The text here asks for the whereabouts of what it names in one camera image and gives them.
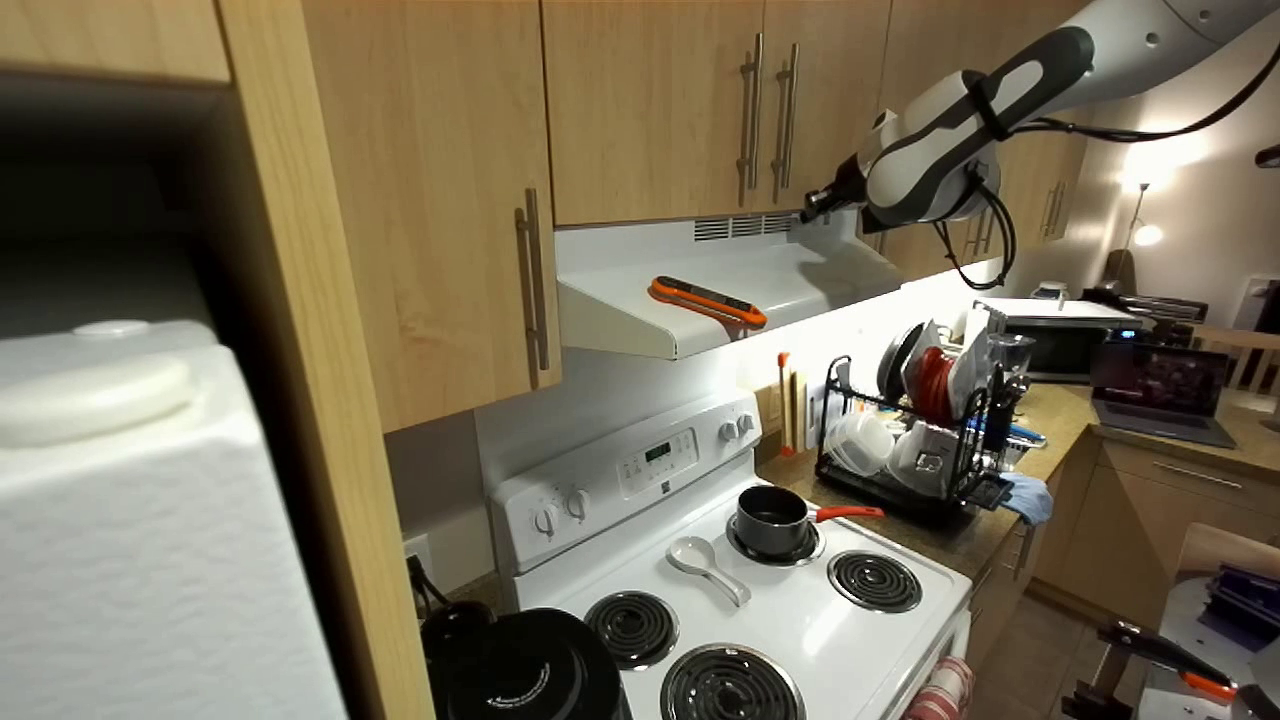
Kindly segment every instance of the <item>robotic arm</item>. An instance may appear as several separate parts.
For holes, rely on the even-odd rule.
[[[997,70],[952,70],[899,114],[880,113],[880,156],[848,156],[799,221],[859,204],[866,233],[934,224],[965,211],[983,178],[983,150],[1032,114],[1117,100],[1164,82],[1236,38],[1280,0],[1093,0]]]

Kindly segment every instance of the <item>cabinet handle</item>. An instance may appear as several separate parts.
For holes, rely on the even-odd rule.
[[[755,188],[755,82],[761,82],[761,31],[749,61],[736,69],[744,76],[744,134],[736,147],[736,204],[749,204],[749,190]]]
[[[1164,468],[1170,477],[1183,477],[1183,480],[1198,480],[1198,484],[1225,487],[1225,493],[1245,493],[1245,484],[1229,480],[1229,477],[1214,477],[1214,471],[1198,471],[1198,468],[1179,468],[1179,465],[1157,465],[1157,468]]]
[[[526,207],[515,207],[515,247],[519,247],[519,294],[526,294],[526,345],[529,345],[529,384],[548,371],[548,285],[541,247],[537,188],[526,188]]]
[[[777,78],[773,201],[794,185],[795,45]]]

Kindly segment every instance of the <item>upper cabinet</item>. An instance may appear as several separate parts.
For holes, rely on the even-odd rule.
[[[305,9],[383,429],[552,384],[541,4]]]
[[[799,207],[878,114],[889,0],[546,0],[556,224]]]
[[[1084,0],[897,0],[886,45],[886,109],[909,109],[936,78],[977,69],[991,70],[1038,36],[1063,23]],[[1002,201],[1016,221],[1022,247],[1063,233],[1069,190],[1079,171],[1084,141],[1075,134],[1016,134],[997,147]],[[946,271],[946,243],[929,224],[886,233],[886,257],[909,275]],[[983,221],[955,224],[955,257],[1002,257],[1002,233]]]
[[[0,69],[228,82],[212,0],[0,0]]]

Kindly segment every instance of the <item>countertop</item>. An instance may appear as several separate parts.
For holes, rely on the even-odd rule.
[[[1225,468],[1250,468],[1254,477],[1268,477],[1280,484],[1280,432],[1263,422],[1257,410],[1222,406],[1222,422],[1234,432],[1236,447],[1200,447],[1179,439],[1134,437],[1098,429],[1098,410],[1088,388],[1079,384],[1032,384],[1016,406],[1016,421],[1038,429],[1048,445],[1022,455],[1022,471],[1057,480],[1059,465],[1075,447],[1084,432],[1098,432],[1117,445],[1157,447],[1179,461],[1214,461]],[[814,477],[816,450],[799,455],[761,455],[755,468],[766,480],[785,484],[816,502],[852,500]],[[1006,541],[1022,527],[1016,510],[977,510],[962,531],[934,531],[897,516],[866,518],[870,527],[886,531],[889,541],[916,549],[965,576],[981,576]]]

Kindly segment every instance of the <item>microwave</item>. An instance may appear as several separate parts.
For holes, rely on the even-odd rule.
[[[1093,299],[981,299],[987,328],[1032,341],[1027,378],[1093,384],[1099,345],[1120,328],[1145,328],[1138,315]]]

